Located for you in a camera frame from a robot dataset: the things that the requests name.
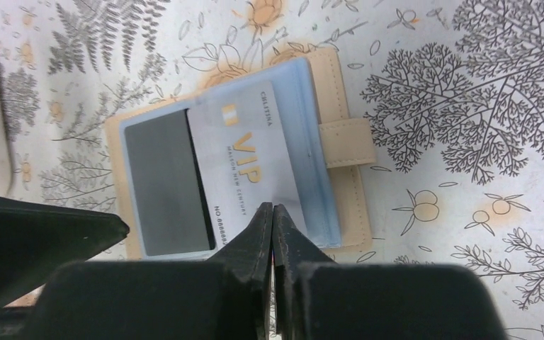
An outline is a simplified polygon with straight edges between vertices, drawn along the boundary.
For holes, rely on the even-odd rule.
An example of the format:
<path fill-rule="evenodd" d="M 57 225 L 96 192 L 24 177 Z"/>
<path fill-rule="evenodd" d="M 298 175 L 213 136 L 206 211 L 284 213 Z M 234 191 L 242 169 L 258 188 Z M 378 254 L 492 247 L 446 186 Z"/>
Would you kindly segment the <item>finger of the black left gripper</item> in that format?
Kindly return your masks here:
<path fill-rule="evenodd" d="M 0 197 L 0 307 L 42 286 L 60 266 L 89 260 L 129 232 L 112 213 Z"/>

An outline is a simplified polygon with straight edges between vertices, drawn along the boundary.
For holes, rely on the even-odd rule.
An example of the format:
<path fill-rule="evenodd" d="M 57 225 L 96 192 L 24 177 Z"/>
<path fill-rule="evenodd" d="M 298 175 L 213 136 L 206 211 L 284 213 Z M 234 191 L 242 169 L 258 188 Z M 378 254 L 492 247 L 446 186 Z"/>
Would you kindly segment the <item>silver VIP card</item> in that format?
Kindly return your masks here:
<path fill-rule="evenodd" d="M 283 204 L 305 232 L 279 109 L 268 80 L 246 77 L 204 91 L 188 109 L 198 168 L 220 247 L 260 204 Z"/>

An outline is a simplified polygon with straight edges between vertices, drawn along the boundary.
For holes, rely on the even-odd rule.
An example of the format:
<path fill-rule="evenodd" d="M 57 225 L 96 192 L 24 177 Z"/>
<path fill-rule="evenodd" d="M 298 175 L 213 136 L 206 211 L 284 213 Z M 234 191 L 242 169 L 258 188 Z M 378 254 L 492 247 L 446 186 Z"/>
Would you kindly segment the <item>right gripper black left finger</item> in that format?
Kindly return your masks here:
<path fill-rule="evenodd" d="M 23 339 L 257 339 L 273 206 L 204 261 L 87 261 L 61 267 Z"/>

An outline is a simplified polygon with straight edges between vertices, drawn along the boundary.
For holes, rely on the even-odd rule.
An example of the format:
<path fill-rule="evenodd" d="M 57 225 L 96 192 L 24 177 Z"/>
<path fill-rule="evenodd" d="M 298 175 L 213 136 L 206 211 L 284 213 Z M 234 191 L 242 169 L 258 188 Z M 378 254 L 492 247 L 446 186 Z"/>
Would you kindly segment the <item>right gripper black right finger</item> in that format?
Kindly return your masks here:
<path fill-rule="evenodd" d="M 284 339 L 505 339 L 482 282 L 455 265 L 347 264 L 273 209 L 276 326 Z"/>

